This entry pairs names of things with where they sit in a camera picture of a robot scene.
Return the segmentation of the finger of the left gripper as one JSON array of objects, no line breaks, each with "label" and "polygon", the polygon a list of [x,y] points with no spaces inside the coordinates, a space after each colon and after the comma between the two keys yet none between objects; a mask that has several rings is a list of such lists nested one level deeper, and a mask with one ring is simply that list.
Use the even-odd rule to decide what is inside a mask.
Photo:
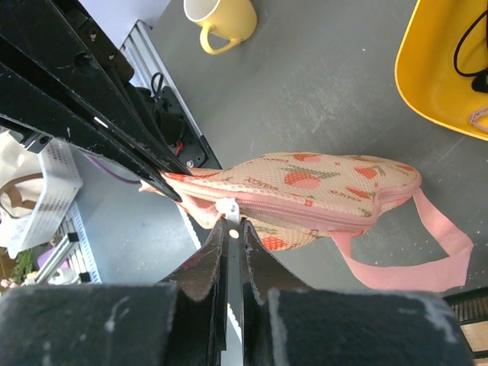
[{"label": "finger of the left gripper", "polygon": [[144,127],[125,100],[116,104],[116,110],[126,110],[112,122],[87,111],[56,80],[48,78],[42,86],[47,90],[1,64],[1,126],[23,137],[38,133],[107,159],[173,201],[181,201],[162,173],[181,174],[183,165],[165,142]]},{"label": "finger of the left gripper", "polygon": [[125,100],[144,127],[167,144],[130,82],[133,67],[78,1],[3,1],[1,64],[43,91],[48,78],[56,80],[102,120],[120,117],[126,108],[117,111],[116,104]]}]

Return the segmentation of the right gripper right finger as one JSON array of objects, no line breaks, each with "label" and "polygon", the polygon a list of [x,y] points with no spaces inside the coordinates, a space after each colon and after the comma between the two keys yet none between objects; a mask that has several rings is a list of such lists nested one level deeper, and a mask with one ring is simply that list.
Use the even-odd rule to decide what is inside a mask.
[{"label": "right gripper right finger", "polygon": [[451,308],[416,291],[326,291],[302,282],[243,221],[246,365],[471,365]]}]

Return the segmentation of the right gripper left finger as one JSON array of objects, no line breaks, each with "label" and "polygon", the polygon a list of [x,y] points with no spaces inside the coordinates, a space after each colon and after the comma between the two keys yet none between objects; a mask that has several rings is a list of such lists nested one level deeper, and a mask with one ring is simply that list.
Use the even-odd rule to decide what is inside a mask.
[{"label": "right gripper left finger", "polygon": [[150,285],[34,285],[1,298],[3,365],[219,365],[225,223]]}]

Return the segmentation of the floral mesh laundry bag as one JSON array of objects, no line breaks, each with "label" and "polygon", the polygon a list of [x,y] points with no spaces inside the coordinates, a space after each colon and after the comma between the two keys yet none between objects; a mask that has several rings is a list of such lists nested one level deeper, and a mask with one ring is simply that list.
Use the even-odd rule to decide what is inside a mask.
[{"label": "floral mesh laundry bag", "polygon": [[[229,169],[165,172],[162,179],[180,196],[180,207],[205,229],[230,214],[234,203],[270,251],[298,249],[329,237],[352,274],[369,288],[444,292],[466,283],[471,239],[424,195],[420,173],[401,162],[275,152]],[[414,201],[422,225],[445,257],[393,267],[356,260],[352,239],[407,201]]]}]

